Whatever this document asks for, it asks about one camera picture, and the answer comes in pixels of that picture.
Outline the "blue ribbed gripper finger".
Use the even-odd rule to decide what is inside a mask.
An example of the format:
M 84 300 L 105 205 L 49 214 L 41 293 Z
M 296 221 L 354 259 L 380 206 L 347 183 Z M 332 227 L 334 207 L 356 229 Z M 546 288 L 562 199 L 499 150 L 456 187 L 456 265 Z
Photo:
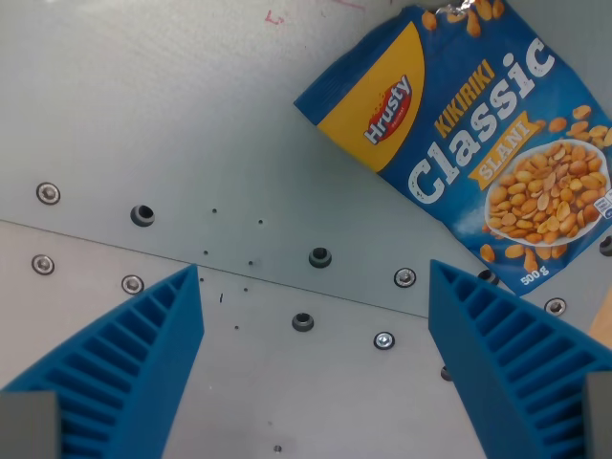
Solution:
M 582 388 L 611 352 L 477 276 L 430 263 L 428 330 L 489 458 L 583 458 Z
M 63 458 L 160 458 L 203 336 L 190 265 L 94 320 L 4 389 L 57 396 Z

